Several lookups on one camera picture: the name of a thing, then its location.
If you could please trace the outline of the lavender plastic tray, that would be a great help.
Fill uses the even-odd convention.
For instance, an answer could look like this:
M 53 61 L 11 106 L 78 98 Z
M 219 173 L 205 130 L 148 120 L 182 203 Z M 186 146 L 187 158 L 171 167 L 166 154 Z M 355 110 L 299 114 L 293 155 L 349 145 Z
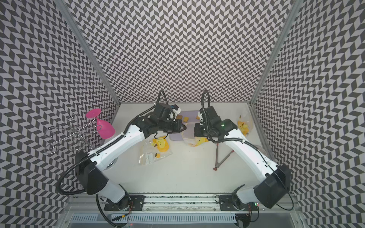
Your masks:
M 193 111 L 182 111 L 179 115 L 182 116 L 182 119 L 184 119 L 185 117 L 188 118 L 187 122 L 183 122 L 183 124 L 185 126 L 187 126 L 188 123 L 199 123 L 200 119 L 198 117 L 198 110 L 193 110 Z M 170 139 L 172 141 L 182 141 L 183 140 L 183 136 L 181 133 L 179 134 L 172 134 L 169 135 Z

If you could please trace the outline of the duck print resealable bag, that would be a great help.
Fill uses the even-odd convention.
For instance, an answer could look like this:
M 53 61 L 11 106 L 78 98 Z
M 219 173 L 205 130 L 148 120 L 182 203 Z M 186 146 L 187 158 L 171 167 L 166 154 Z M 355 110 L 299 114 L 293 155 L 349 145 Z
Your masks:
M 249 109 L 243 110 L 243 112 L 239 115 L 237 123 L 239 130 L 244 136 L 248 136 L 252 132 L 254 128 L 254 122 Z

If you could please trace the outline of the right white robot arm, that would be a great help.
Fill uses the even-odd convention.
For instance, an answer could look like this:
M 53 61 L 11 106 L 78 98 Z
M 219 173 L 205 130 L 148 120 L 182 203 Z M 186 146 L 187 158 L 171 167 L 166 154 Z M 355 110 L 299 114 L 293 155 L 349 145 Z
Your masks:
M 229 146 L 243 159 L 258 180 L 257 184 L 243 184 L 235 189 L 232 198 L 235 206 L 258 202 L 271 209 L 289 193 L 291 170 L 278 165 L 247 140 L 230 119 L 222 120 L 214 107 L 202 107 L 198 114 L 200 123 L 194 126 L 196 137 L 205 137 L 212 143 Z

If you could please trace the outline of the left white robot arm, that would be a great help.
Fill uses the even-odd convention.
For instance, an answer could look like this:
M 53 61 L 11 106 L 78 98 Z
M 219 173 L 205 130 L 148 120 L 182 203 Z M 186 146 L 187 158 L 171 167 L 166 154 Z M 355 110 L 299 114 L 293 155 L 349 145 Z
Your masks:
M 186 126 L 177 118 L 180 112 L 181 109 L 176 104 L 156 103 L 133 118 L 124 132 L 105 145 L 88 153 L 77 153 L 76 163 L 59 177 L 56 183 L 57 193 L 65 196 L 84 192 L 88 195 L 98 195 L 116 204 L 119 210 L 125 210 L 130 203 L 129 194 L 120 184 L 105 176 L 104 171 L 110 168 L 112 162 L 120 155 L 151 135 L 158 132 L 171 135 L 184 131 Z M 61 184 L 72 171 L 75 171 L 76 178 L 83 188 L 68 192 L 62 189 Z

